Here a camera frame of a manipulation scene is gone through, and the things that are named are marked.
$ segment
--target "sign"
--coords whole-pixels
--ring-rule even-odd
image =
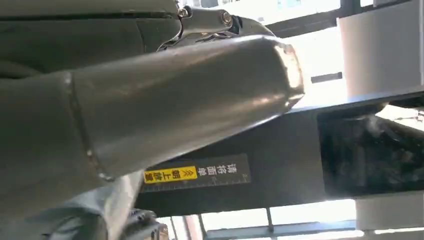
[[[173,181],[184,181],[197,179],[195,166],[157,169],[144,172],[145,184],[167,183]]]
[[[245,184],[251,182],[246,154],[183,159],[146,170],[142,193]]]

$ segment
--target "dark glass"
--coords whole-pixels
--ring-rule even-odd
[[[318,116],[325,189],[332,197],[424,190],[422,98]]]

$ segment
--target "metal exhaust pipe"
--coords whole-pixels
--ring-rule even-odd
[[[303,94],[291,46],[260,35],[1,81],[0,219],[240,133]]]

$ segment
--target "black panel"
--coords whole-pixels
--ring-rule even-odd
[[[337,9],[276,22],[266,27],[277,37],[284,39],[336,27],[340,14]]]
[[[247,154],[251,183],[141,193],[136,207],[177,216],[324,199],[315,115],[288,114],[173,161],[236,154]]]
[[[319,76],[313,76],[310,78],[310,81],[313,84],[317,84],[317,83],[322,83],[322,82],[326,82],[326,81],[331,81],[331,80],[338,80],[338,79],[342,79],[343,78],[343,73],[341,71],[336,72],[336,73],[329,73],[329,74],[324,74],[324,75],[319,75]]]
[[[319,115],[327,193],[351,198],[424,190],[422,102],[414,97]]]

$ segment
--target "bright light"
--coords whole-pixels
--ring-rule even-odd
[[[414,108],[387,105],[375,115],[410,128],[424,131],[424,114],[422,111]]]
[[[211,212],[204,213],[201,217],[206,231],[268,225],[267,210],[265,208]]]
[[[330,106],[346,102],[348,88],[345,79],[337,79],[310,84],[305,96],[294,105],[293,109],[311,106]]]
[[[273,224],[337,222],[356,219],[356,205],[352,199],[323,201],[301,205],[271,207]]]
[[[281,63],[286,68],[288,83],[291,88],[297,89],[303,85],[303,76],[301,67],[296,56],[296,51],[291,45],[275,46],[275,51],[278,53]]]
[[[424,231],[424,227],[411,227],[411,228],[397,228],[397,229],[385,229],[375,230],[375,234],[394,234],[394,233],[405,233],[405,232],[421,232]]]
[[[257,20],[264,25],[340,8],[340,0],[219,0],[213,9]]]
[[[363,236],[364,236],[364,232],[359,230],[329,231],[329,232],[321,232],[316,234],[281,236],[281,237],[278,237],[278,240],[331,240],[331,239],[360,238]]]
[[[374,0],[360,0],[361,7],[365,7],[365,6],[373,5],[373,4],[374,4]]]

